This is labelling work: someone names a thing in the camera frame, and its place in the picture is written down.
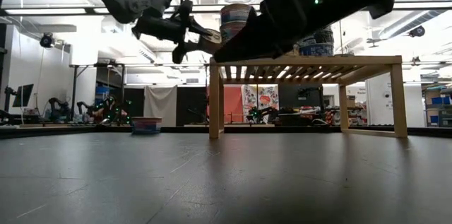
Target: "box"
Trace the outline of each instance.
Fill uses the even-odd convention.
[[[132,117],[132,134],[158,134],[161,125],[160,117]]]
[[[432,98],[432,104],[433,105],[438,105],[438,104],[440,104],[440,105],[450,105],[451,104],[451,99],[449,97],[444,97],[444,98],[435,97],[435,98]]]
[[[354,95],[349,95],[347,96],[347,107],[356,107],[356,96]]]
[[[435,109],[427,110],[427,122],[437,124],[438,121],[439,121],[439,110]]]
[[[426,90],[425,91],[425,102],[427,105],[432,105],[432,99],[441,97],[439,90]]]

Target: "cardboard box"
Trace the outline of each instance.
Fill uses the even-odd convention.
[[[354,95],[348,95],[347,96],[347,107],[356,107],[356,96]]]

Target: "white curtain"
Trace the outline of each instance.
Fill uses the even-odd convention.
[[[177,86],[171,88],[146,86],[144,97],[145,117],[161,117],[162,126],[176,126]]]

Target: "computer screen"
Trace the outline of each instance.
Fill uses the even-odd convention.
[[[27,107],[30,101],[31,92],[33,91],[33,84],[27,86],[19,86],[17,89],[17,95],[14,99],[13,107]]]

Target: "ceiling light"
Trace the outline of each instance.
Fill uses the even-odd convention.
[[[68,15],[68,14],[85,14],[83,8],[52,8],[52,9],[6,9],[9,15]]]
[[[108,11],[108,9],[107,8],[94,8],[94,12],[96,12],[96,13],[107,13],[107,14],[109,14],[109,11]]]

